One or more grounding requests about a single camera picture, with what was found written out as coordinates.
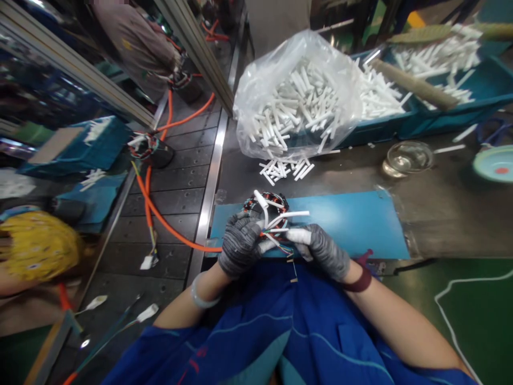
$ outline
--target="transparent plastic bag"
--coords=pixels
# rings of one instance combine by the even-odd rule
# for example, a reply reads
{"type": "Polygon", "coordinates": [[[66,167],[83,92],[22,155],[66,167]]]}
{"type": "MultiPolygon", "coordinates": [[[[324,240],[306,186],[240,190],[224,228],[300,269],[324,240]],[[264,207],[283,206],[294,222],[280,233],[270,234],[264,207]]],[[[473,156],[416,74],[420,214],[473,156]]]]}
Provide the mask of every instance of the transparent plastic bag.
{"type": "Polygon", "coordinates": [[[359,71],[349,56],[316,32],[295,34],[249,64],[239,81],[234,114],[242,153],[252,158],[297,160],[331,151],[361,118],[360,89],[359,71]],[[290,117],[293,110],[294,120],[290,117]],[[329,116],[326,121],[311,124],[325,116],[329,116]]]}

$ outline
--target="blue plastic crate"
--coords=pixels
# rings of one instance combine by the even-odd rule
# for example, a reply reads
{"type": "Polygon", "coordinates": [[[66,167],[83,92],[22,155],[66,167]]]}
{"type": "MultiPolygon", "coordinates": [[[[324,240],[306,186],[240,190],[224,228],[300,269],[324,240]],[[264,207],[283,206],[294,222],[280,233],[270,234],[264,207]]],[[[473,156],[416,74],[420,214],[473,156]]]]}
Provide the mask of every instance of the blue plastic crate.
{"type": "MultiPolygon", "coordinates": [[[[351,58],[356,60],[358,57],[363,59],[370,51],[352,55],[351,58]]],[[[349,146],[362,145],[367,143],[378,143],[392,140],[395,134],[416,115],[415,105],[411,102],[411,98],[403,106],[407,111],[404,114],[390,115],[373,120],[365,120],[360,122],[355,129],[335,148],[341,149],[349,146]]]]}
{"type": "MultiPolygon", "coordinates": [[[[491,117],[498,109],[513,102],[513,73],[494,56],[483,60],[462,88],[472,91],[475,102],[464,103],[442,112],[430,111],[422,102],[413,98],[417,114],[403,124],[399,139],[418,138],[426,135],[459,131],[491,117]]],[[[464,76],[460,71],[456,82],[464,76]]],[[[446,84],[447,75],[428,79],[433,85],[446,84]]]]}
{"type": "Polygon", "coordinates": [[[132,134],[130,128],[115,116],[88,120],[71,127],[84,127],[84,131],[54,161],[40,165],[25,163],[18,169],[18,173],[44,178],[64,176],[92,168],[108,170],[132,134]],[[107,124],[102,133],[96,140],[86,144],[84,139],[91,126],[102,123],[107,124]]]}

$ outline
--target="gray work glove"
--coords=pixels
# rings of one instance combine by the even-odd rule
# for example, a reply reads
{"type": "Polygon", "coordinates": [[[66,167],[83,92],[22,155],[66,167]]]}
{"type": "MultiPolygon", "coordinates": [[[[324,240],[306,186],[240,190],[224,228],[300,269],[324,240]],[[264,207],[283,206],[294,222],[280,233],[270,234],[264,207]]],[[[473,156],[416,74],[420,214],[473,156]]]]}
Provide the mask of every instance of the gray work glove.
{"type": "Polygon", "coordinates": [[[223,251],[219,256],[219,265],[232,279],[238,279],[248,271],[267,251],[275,245],[273,242],[259,242],[263,221],[243,211],[228,220],[223,237],[223,251]]]}
{"type": "Polygon", "coordinates": [[[321,226],[306,225],[290,229],[285,235],[296,243],[298,251],[306,260],[311,255],[334,280],[341,281],[345,278],[351,261],[349,254],[337,246],[321,226]]]}

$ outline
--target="blue jacket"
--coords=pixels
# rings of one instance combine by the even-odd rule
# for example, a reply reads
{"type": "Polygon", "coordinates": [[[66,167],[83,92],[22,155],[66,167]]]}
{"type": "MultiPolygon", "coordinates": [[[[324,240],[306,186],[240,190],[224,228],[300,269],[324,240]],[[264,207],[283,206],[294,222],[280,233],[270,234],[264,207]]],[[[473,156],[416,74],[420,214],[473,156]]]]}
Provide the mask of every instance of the blue jacket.
{"type": "Polygon", "coordinates": [[[475,384],[457,369],[403,364],[340,287],[296,264],[262,261],[215,327],[149,327],[104,384],[475,384]]]}

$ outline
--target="blue mat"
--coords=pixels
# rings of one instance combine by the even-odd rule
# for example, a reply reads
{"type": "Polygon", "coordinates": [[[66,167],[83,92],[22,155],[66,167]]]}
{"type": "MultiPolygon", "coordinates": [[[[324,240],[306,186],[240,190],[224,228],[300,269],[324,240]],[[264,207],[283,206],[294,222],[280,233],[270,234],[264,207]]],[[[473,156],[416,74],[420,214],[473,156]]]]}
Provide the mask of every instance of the blue mat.
{"type": "Polygon", "coordinates": [[[72,191],[59,195],[59,198],[62,199],[87,203],[82,219],[75,226],[76,230],[83,233],[100,233],[102,231],[103,221],[107,218],[118,194],[118,188],[126,177],[126,172],[104,176],[86,191],[80,192],[83,185],[78,183],[72,191]]]}
{"type": "MultiPolygon", "coordinates": [[[[410,259],[392,198],[384,191],[291,198],[288,202],[289,211],[310,211],[310,217],[292,218],[289,226],[319,224],[352,258],[372,249],[373,258],[410,259]]],[[[242,203],[215,207],[209,246],[222,244],[228,218],[241,209],[242,203]]],[[[283,253],[275,249],[265,257],[283,257],[283,253]]]]}

